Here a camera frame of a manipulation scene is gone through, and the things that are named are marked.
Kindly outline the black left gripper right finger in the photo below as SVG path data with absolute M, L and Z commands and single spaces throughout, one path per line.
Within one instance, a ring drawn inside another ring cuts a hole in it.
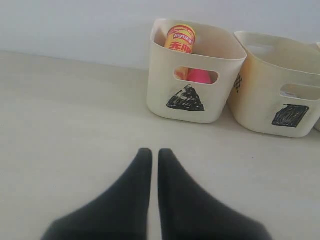
M 168 148 L 158 154 L 158 203 L 164 240 L 272 239 L 260 222 L 205 191 Z

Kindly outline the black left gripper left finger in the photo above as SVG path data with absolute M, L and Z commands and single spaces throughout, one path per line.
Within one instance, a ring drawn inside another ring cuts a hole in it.
M 153 155 L 141 148 L 120 178 L 82 208 L 55 220 L 44 240 L 146 240 Z

